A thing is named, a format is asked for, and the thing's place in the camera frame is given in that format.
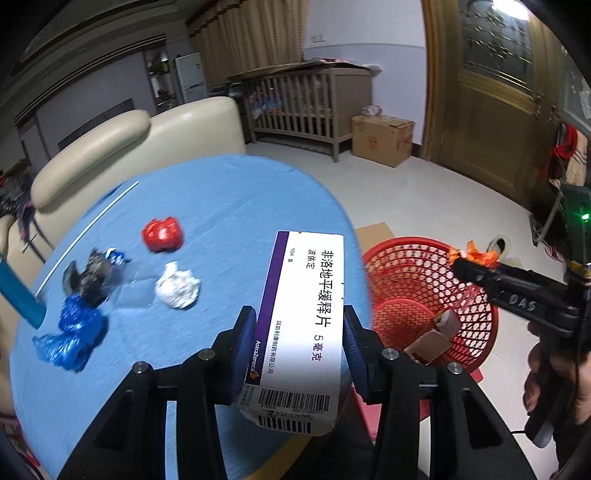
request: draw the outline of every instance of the red plastic basket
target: red plastic basket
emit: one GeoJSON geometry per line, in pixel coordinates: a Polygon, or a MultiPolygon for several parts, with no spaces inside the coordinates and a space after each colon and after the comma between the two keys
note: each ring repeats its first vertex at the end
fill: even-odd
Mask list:
{"type": "Polygon", "coordinates": [[[454,308],[462,329],[436,363],[456,361],[471,373],[495,343],[498,311],[481,288],[453,276],[449,248],[428,238],[400,237],[363,256],[374,311],[372,329],[385,346],[403,351],[434,328],[436,314],[454,308]]]}

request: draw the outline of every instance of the crumpled orange plastic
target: crumpled orange plastic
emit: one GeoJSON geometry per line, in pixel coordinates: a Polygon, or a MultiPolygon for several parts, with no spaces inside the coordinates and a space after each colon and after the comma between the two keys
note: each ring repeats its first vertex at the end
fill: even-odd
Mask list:
{"type": "Polygon", "coordinates": [[[471,262],[477,263],[482,265],[483,267],[496,267],[496,264],[499,261],[500,255],[498,252],[492,250],[490,252],[480,253],[474,245],[474,240],[470,240],[466,247],[466,251],[463,252],[462,250],[456,250],[455,248],[449,249],[449,264],[453,265],[453,263],[458,258],[465,258],[471,262]]]}

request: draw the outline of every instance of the leather sofa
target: leather sofa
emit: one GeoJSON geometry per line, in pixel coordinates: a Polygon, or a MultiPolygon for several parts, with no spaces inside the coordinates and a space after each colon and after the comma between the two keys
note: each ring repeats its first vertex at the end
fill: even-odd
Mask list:
{"type": "MultiPolygon", "coordinates": [[[[14,218],[5,216],[0,219],[0,254],[31,286],[55,245],[105,193],[142,173],[226,153],[245,153],[238,107],[231,98],[187,103],[152,118],[141,110],[122,113],[45,165],[31,189],[35,220],[43,236],[31,225],[35,248],[28,247],[14,218]]],[[[0,295],[0,411],[7,414],[14,412],[8,354],[19,320],[0,295]]]]}

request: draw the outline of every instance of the white stick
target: white stick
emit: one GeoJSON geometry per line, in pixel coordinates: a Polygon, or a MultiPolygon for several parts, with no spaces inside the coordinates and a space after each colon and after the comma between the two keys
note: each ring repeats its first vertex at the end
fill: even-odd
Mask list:
{"type": "Polygon", "coordinates": [[[109,210],[115,203],[117,203],[119,200],[121,200],[123,198],[124,195],[126,195],[132,188],[134,188],[139,182],[136,181],[135,183],[132,183],[129,187],[127,187],[124,191],[121,192],[121,194],[119,194],[117,196],[117,198],[115,198],[110,204],[108,204],[104,210],[102,212],[100,212],[95,218],[94,220],[91,221],[91,223],[89,223],[87,225],[86,228],[84,228],[84,230],[81,231],[80,235],[78,235],[76,237],[76,239],[70,244],[70,246],[68,248],[66,248],[66,251],[64,252],[64,254],[60,257],[60,259],[57,261],[57,263],[53,266],[53,268],[51,269],[51,271],[47,274],[47,276],[45,277],[45,280],[43,280],[43,283],[41,284],[41,287],[39,287],[39,289],[37,290],[37,293],[35,293],[35,298],[39,296],[39,294],[41,293],[41,290],[43,290],[43,288],[45,287],[45,285],[47,285],[47,282],[49,281],[49,279],[51,278],[51,276],[54,274],[54,272],[57,270],[57,267],[60,266],[61,262],[64,260],[64,258],[66,257],[66,255],[68,253],[70,253],[70,251],[72,250],[72,248],[74,248],[74,246],[78,243],[78,241],[84,236],[84,234],[90,230],[90,227],[93,226],[100,217],[102,217],[107,210],[109,210]]]}

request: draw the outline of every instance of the blue tablecloth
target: blue tablecloth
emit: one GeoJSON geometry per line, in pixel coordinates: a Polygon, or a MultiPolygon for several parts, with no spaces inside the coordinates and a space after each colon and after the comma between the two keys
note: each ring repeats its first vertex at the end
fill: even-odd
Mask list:
{"type": "MultiPolygon", "coordinates": [[[[139,185],[89,229],[51,277],[43,292],[47,315],[42,327],[35,331],[27,322],[18,327],[11,354],[15,408],[33,452],[53,478],[134,362],[144,360],[154,368],[181,363],[210,346],[218,332],[231,328],[243,305],[258,311],[279,230],[345,237],[345,303],[354,305],[361,322],[369,324],[361,255],[337,201],[301,171],[246,155],[194,160],[121,185],[100,199],[60,242],[33,291],[78,234],[134,180],[139,185]],[[169,215],[178,218],[184,245],[174,253],[153,254],[140,231],[151,219],[169,215]],[[94,247],[120,248],[158,275],[167,262],[178,261],[181,269],[201,279],[201,292],[188,310],[172,310],[158,301],[147,309],[122,310],[107,300],[100,306],[109,321],[106,337],[84,370],[75,374],[39,361],[31,338],[59,332],[63,271],[72,260],[83,268],[94,247]]],[[[342,377],[345,384],[345,365],[342,377]]],[[[175,406],[168,408],[167,479],[177,478],[175,406]]],[[[256,471],[290,437],[256,427],[234,406],[217,408],[217,424],[229,479],[256,471]]]]}

